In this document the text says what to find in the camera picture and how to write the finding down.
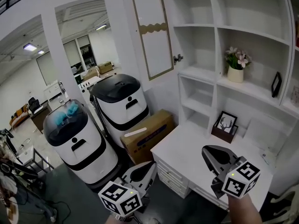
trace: sofa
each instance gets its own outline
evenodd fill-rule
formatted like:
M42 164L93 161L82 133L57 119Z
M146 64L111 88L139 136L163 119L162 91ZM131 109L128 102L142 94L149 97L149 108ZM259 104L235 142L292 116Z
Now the sofa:
M28 104L25 104L21 109L17 110L14 113L14 115L12 115L9 124L12 128L16 128L28 117L29 117Z

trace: gray floor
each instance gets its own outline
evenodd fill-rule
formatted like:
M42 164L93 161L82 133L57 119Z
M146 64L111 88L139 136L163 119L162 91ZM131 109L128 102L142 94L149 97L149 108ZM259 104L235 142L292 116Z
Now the gray floor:
M47 189L45 199L53 202L64 201L71 209L71 215L64 224L104 224L109 216L97 194L75 176L64 164L47 174ZM158 177L149 190L151 202L145 213L137 216L147 224L151 217L163 224L216 224L226 215L226 212L200 195L192 192L182 199L159 181ZM58 209L58 221L67 216L68 209L63 204L55 205ZM7 223L7 218L0 210L0 223ZM49 223L41 215L22 213L20 223Z

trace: black picture frame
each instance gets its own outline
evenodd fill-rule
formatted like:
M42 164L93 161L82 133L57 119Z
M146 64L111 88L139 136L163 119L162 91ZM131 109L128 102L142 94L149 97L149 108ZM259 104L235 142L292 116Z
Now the black picture frame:
M234 126L236 126L235 123L236 123L236 121L237 121L237 119L238 119L238 117L236 117L235 115L232 115L232 114L230 114L230 113L227 113L227 112L225 112L225 111L222 111L221 114L220 114L220 116L219 116L219 118L217 119L217 122L216 122L216 125L215 125L215 126L216 126L217 128L219 128L218 125L219 125L219 123L220 123L220 121L221 121L221 118L222 118L222 116L223 116L224 114L227 115L227 116L230 116L230 117L234 118L234 122L232 123L232 126L231 126L231 128L230 128L230 131L227 132L227 131L223 130L224 132L227 132L227 133L231 134L232 131L233 131Z
M281 75L279 72L277 72L271 85L271 92L273 98L275 98L278 95L281 83L282 83Z

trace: ceiling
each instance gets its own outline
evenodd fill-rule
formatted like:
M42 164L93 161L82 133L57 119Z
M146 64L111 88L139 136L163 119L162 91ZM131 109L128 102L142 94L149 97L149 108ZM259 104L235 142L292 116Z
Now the ceiling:
M86 35L102 24L110 27L104 0L95 0L67 7L56 12L57 23L63 43ZM34 52L23 46L31 43ZM41 16L37 16L0 41L0 84L17 69L40 56L39 50L48 52Z

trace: cabinet door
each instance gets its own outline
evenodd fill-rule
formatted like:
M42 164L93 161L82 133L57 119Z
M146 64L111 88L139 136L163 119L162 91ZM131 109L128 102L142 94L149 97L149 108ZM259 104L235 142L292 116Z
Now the cabinet door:
M173 70L164 0L133 0L148 78Z

